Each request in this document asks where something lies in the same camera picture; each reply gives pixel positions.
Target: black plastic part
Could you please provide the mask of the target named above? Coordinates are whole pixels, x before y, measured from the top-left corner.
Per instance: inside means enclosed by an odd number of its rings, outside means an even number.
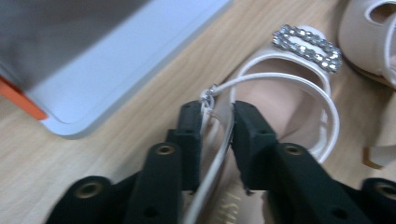
[[[279,144],[270,160],[266,173],[274,173],[268,190],[275,196],[269,204],[279,216],[274,217],[276,223],[284,223],[284,216],[292,216],[290,223],[295,224],[372,223],[305,148]],[[291,204],[293,209],[280,204]]]
[[[47,224],[121,223],[136,177],[132,175],[117,185],[101,176],[79,180],[52,209]]]
[[[254,105],[236,101],[232,148],[247,189],[268,189],[268,159],[277,145],[276,134]]]
[[[181,221],[181,150],[153,146],[139,173],[123,224],[177,224]]]
[[[200,184],[201,125],[201,103],[186,103],[180,109],[177,128],[166,137],[166,142],[182,150],[182,190],[196,191]]]
[[[361,190],[340,185],[373,223],[396,223],[396,183],[369,178],[364,180]]]

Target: sandal strap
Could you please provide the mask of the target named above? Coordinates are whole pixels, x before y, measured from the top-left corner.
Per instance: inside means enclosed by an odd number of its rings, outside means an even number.
[[[382,67],[382,74],[384,78],[390,82],[390,84],[396,88],[396,71],[391,69],[391,53],[395,53],[396,57],[396,52],[391,52],[392,51],[392,42],[396,42],[396,34],[395,34],[395,29],[396,29],[396,13],[393,13],[391,16],[389,16],[383,25],[383,29],[379,33],[379,39],[383,41],[379,41],[378,43],[384,43],[383,45],[379,44],[377,46],[378,50],[378,59],[379,59],[379,64]]]
[[[275,80],[275,81],[282,81],[286,83],[293,84],[303,91],[306,91],[308,94],[314,97],[322,106],[323,110],[327,115],[327,122],[328,122],[328,133],[330,134],[325,147],[320,151],[312,152],[319,162],[324,162],[326,158],[329,156],[330,152],[332,151],[333,147],[335,146],[336,140],[339,134],[339,126],[340,120],[338,117],[337,109],[332,102],[332,99],[329,95],[324,92],[320,87],[315,85],[314,83],[297,76],[293,76],[290,74],[284,73],[257,73],[257,74],[250,74],[241,77],[236,77],[228,82],[225,82],[217,87],[212,87],[210,91],[206,91],[205,94],[212,94],[211,96],[217,96],[221,94],[223,91],[231,88],[231,96],[234,96],[233,92],[235,92],[235,86],[241,82],[250,81],[254,79],[265,79],[265,80]]]

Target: ankle strap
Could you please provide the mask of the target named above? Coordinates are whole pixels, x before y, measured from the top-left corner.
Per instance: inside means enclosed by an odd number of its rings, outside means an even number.
[[[326,158],[329,156],[330,152],[335,146],[335,143],[338,138],[340,121],[338,117],[337,109],[332,102],[332,99],[329,95],[326,94],[320,87],[315,85],[314,83],[297,76],[293,76],[290,74],[284,73],[257,73],[251,75],[245,75],[241,77],[237,77],[230,81],[227,81],[219,86],[213,86],[210,90],[204,91],[202,95],[202,100],[204,101],[205,109],[212,110],[215,105],[214,96],[221,94],[223,91],[231,88],[231,99],[230,102],[234,103],[235,99],[235,86],[241,82],[250,81],[254,79],[265,79],[265,80],[275,80],[290,83],[299,87],[301,90],[306,91],[310,94],[316,101],[318,101],[323,110],[327,115],[327,129],[330,134],[325,147],[320,152],[313,152],[316,156],[318,162],[324,162]]]

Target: white strap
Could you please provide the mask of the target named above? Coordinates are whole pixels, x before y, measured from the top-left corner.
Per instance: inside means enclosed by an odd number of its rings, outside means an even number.
[[[250,81],[254,79],[265,79],[265,80],[275,80],[282,81],[286,83],[293,84],[303,91],[306,91],[308,94],[314,97],[321,105],[323,110],[326,112],[328,116],[328,133],[330,134],[329,139],[326,143],[326,146],[321,150],[321,155],[318,156],[318,162],[324,162],[326,158],[329,156],[330,152],[335,146],[335,143],[339,134],[340,121],[337,113],[337,109],[332,102],[332,99],[324,92],[321,88],[319,88],[314,83],[293,75],[283,74],[283,73],[257,73],[246,76],[237,77],[228,82],[225,82],[217,87],[212,87],[210,91],[205,91],[205,94],[211,94],[211,96],[217,96],[221,94],[224,90],[228,88],[232,88],[231,96],[234,96],[234,86],[241,82]],[[208,104],[208,109],[213,109],[215,102],[211,102]]]

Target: wood grain surface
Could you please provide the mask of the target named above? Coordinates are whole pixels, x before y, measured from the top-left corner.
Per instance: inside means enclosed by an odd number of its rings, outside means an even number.
[[[70,184],[87,175],[119,182],[138,171],[147,149],[174,128],[179,107],[220,83],[280,25],[307,24],[336,43],[347,1],[234,0],[127,104],[91,135],[66,140],[0,98],[0,223],[42,223]],[[395,94],[347,64],[332,76],[339,141],[324,163],[333,178],[358,188],[364,178],[396,180],[396,164],[377,171],[361,149],[396,144]]]

